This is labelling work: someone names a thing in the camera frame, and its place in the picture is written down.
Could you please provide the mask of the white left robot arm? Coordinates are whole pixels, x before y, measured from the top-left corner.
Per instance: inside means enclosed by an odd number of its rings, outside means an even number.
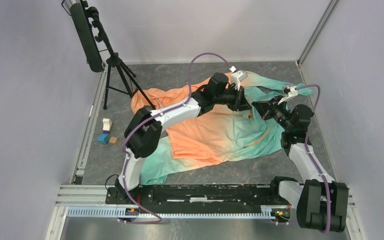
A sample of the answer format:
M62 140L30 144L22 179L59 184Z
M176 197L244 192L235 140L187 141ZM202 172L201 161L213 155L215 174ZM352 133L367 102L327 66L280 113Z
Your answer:
M225 105L235 112L251 109L241 85L247 77L244 70L237 70L230 76L217 72L178 103L157 110L139 109L124 132L126 157L115 183L119 199L125 204L136 200L135 188L139 186L145 159L155 152L161 133L167 128L206 114L216 105Z

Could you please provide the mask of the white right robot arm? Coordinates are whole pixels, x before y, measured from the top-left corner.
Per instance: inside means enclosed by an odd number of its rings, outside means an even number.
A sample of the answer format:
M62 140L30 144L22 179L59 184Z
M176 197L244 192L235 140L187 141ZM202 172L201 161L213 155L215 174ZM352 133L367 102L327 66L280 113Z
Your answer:
M263 120L274 120L283 129L280 145L297 167L304 184L282 179L269 189L275 204L288 201L296 209L298 225L324 233L343 232L346 227L349 189L337 182L323 168L309 141L308 127L314 113L298 104L293 110L276 96L268 101L255 101L252 106Z

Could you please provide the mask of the orange and teal jacket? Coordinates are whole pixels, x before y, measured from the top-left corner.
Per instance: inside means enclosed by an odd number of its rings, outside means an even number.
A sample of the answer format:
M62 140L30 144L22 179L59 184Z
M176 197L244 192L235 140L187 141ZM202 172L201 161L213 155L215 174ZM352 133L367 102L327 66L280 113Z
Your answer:
M244 86L245 97L250 103L270 100L280 95L278 91L285 86L304 85L263 77L250 71L247 75L241 86ZM258 87L272 91L265 93ZM186 99L189 87L185 85L167 91L150 88L144 92L159 110ZM262 120L254 108L238 112L225 105L215 105L210 112L166 130L168 136L159 141L156 151L144 162L140 184L163 184L170 174L268 156L282 150L283 131L273 119Z

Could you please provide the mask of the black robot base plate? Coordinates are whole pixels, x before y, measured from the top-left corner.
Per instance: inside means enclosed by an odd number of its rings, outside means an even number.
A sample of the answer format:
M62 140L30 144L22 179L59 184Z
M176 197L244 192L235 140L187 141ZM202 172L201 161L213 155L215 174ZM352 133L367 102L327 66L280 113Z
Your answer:
M129 193L132 199L120 186L110 187L105 202L139 203L156 214L257 214L262 206L292 208L269 184L139 185Z

